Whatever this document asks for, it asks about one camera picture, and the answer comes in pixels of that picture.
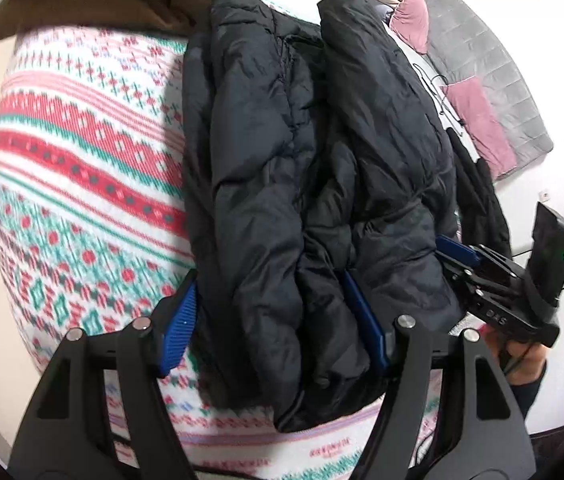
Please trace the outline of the person's right hand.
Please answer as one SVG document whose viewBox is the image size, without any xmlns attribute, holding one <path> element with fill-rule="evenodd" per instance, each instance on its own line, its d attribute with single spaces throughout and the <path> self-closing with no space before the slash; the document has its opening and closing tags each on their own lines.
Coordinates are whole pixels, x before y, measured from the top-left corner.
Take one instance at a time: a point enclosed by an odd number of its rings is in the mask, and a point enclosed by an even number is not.
<svg viewBox="0 0 564 480">
<path fill-rule="evenodd" d="M 528 385 L 540 378 L 548 355 L 548 348 L 543 344 L 507 339 L 489 325 L 483 325 L 479 333 L 496 362 L 505 353 L 510 356 L 510 361 L 504 366 L 504 375 L 511 385 Z"/>
</svg>

